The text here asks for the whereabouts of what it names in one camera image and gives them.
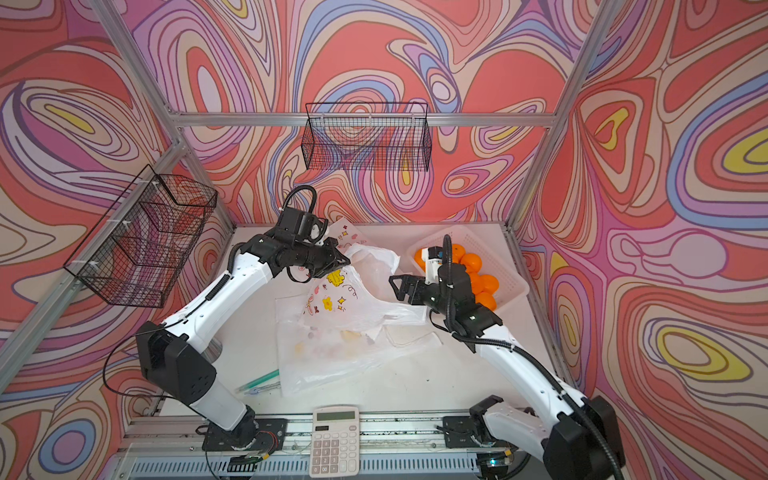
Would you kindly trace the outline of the printed white plastic bag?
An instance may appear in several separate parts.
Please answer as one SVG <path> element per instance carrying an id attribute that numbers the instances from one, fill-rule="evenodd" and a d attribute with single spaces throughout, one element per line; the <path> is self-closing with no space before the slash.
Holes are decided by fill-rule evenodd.
<path id="1" fill-rule="evenodd" d="M 389 278 L 395 275 L 400 256 L 394 251 L 352 244 L 344 255 L 350 263 L 311 283 L 302 311 L 310 327 L 378 334 L 383 326 L 421 326 L 427 308 L 398 302 Z"/>

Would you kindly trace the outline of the white plastic fruit basket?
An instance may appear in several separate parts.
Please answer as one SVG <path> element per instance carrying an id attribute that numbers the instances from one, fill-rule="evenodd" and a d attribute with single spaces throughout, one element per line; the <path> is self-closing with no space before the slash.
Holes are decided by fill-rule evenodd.
<path id="1" fill-rule="evenodd" d="M 415 259 L 417 251 L 426 247 L 441 247 L 445 235 L 451 237 L 454 247 L 462 247 L 465 255 L 474 255 L 479 259 L 470 263 L 477 267 L 478 276 L 496 279 L 497 288 L 492 292 L 496 310 L 526 299 L 530 287 L 519 274 L 498 225 L 453 225 L 429 234 L 421 233 L 407 248 L 408 259 L 422 271 Z"/>

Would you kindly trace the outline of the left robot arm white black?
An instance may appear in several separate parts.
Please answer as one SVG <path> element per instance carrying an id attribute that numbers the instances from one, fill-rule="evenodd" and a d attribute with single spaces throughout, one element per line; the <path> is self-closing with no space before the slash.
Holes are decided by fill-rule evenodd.
<path id="1" fill-rule="evenodd" d="M 267 232 L 233 246 L 224 272 L 187 306 L 135 335 L 142 376 L 218 427 L 236 449 L 256 439 L 255 413 L 218 380 L 204 353 L 239 307 L 281 273 L 300 267 L 314 279 L 349 264 L 337 240 L 325 239 L 327 228 L 311 212 L 284 208 Z"/>

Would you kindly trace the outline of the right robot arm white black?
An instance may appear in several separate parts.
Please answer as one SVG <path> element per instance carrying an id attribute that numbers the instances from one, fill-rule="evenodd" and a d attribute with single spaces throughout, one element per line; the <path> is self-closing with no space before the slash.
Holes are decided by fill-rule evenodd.
<path id="1" fill-rule="evenodd" d="M 607 401 L 588 398 L 525 350 L 502 319 L 477 300 L 469 274 L 444 264 L 426 277 L 393 275 L 397 300 L 443 316 L 442 330 L 483 358 L 527 401 L 526 413 L 494 400 L 480 422 L 494 439 L 541 461 L 553 479 L 621 479 L 626 464 L 618 419 Z"/>

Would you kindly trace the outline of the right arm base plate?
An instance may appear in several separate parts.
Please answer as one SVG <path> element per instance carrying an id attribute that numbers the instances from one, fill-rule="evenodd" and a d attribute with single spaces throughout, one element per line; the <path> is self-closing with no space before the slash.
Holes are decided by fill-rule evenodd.
<path id="1" fill-rule="evenodd" d="M 515 445 L 493 437 L 481 421 L 469 415 L 444 416 L 435 428 L 443 435 L 449 449 L 516 449 Z"/>

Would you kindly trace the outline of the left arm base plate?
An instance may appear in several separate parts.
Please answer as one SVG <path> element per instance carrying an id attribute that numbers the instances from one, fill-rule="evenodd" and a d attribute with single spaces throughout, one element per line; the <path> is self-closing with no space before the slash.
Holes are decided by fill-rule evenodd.
<path id="1" fill-rule="evenodd" d="M 206 426 L 202 450 L 205 452 L 265 452 L 281 450 L 287 432 L 286 418 L 257 417 L 227 431 L 215 423 Z"/>

